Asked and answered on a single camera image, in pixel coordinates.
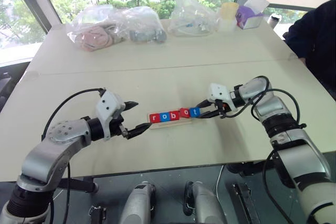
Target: red letter block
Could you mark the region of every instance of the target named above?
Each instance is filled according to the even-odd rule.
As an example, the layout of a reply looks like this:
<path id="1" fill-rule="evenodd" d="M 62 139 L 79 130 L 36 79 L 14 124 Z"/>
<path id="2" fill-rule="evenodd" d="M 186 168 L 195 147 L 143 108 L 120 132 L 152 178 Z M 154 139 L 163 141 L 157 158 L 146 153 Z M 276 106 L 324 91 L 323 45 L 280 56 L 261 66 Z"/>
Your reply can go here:
<path id="1" fill-rule="evenodd" d="M 178 111 L 170 111 L 170 121 L 175 121 L 180 119 L 180 113 Z"/>
<path id="2" fill-rule="evenodd" d="M 151 121 L 151 123 L 159 123 L 160 122 L 160 114 L 150 114 L 149 115 L 149 120 Z"/>
<path id="3" fill-rule="evenodd" d="M 189 118 L 190 117 L 189 109 L 180 108 L 180 116 L 182 118 Z"/>

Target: dark jacket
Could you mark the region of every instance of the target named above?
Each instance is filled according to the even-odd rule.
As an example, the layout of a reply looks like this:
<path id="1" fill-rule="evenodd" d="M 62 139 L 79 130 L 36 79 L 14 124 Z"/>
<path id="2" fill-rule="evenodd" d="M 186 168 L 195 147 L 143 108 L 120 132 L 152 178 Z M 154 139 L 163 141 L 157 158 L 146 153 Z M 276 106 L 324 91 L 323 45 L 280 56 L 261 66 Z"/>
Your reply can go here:
<path id="1" fill-rule="evenodd" d="M 287 45 L 331 92 L 336 91 L 336 0 L 306 13 L 290 28 Z"/>

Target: purple box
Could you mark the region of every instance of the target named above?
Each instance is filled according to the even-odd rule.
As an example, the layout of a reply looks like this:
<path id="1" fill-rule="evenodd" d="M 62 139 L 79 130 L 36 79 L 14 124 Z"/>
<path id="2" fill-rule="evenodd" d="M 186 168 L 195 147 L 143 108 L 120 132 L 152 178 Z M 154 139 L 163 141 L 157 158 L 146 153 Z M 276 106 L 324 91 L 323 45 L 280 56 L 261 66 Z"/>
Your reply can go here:
<path id="1" fill-rule="evenodd" d="M 258 27 L 263 19 L 263 14 L 255 14 L 253 10 L 247 6 L 240 6 L 236 13 L 237 25 L 241 29 Z"/>

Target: clear plastic bag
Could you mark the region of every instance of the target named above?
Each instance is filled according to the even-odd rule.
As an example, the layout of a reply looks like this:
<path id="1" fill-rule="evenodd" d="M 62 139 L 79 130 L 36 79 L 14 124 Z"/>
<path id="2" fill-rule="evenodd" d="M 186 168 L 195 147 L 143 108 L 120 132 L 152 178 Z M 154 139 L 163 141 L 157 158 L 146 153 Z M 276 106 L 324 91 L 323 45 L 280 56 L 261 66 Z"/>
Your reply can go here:
<path id="1" fill-rule="evenodd" d="M 128 36 L 122 10 L 112 5 L 86 8 L 66 24 L 66 31 L 71 41 L 86 51 L 109 47 Z"/>
<path id="2" fill-rule="evenodd" d="M 216 13 L 197 0 L 175 0 L 168 31 L 176 36 L 206 36 L 216 29 Z"/>
<path id="3" fill-rule="evenodd" d="M 148 6 L 139 6 L 123 11 L 129 38 L 134 42 L 163 43 L 167 35 L 157 13 Z"/>

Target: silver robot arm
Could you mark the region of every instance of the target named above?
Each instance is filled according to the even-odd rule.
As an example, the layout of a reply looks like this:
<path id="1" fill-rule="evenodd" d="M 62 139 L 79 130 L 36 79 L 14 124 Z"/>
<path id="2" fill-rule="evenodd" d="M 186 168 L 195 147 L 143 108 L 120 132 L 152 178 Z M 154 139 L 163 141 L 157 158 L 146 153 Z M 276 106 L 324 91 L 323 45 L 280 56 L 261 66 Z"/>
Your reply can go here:
<path id="1" fill-rule="evenodd" d="M 330 180 L 328 162 L 283 101 L 274 95 L 266 77 L 256 77 L 245 85 L 236 86 L 231 92 L 225 86 L 212 83 L 208 99 L 198 107 L 213 103 L 217 110 L 205 112 L 200 118 L 217 115 L 230 118 L 233 116 L 228 112 L 253 103 L 254 112 L 270 137 L 275 168 L 279 176 L 285 171 L 285 176 L 290 177 L 307 221 L 336 223 L 336 184 Z"/>
<path id="2" fill-rule="evenodd" d="M 25 158 L 12 196 L 3 207 L 0 223 L 44 222 L 53 193 L 77 152 L 91 141 L 108 140 L 115 135 L 130 139 L 150 127 L 151 123 L 143 123 L 128 130 L 122 125 L 121 112 L 136 105 L 136 102 L 123 102 L 117 94 L 104 90 L 96 106 L 97 118 L 63 121 L 51 127 L 43 141 Z"/>

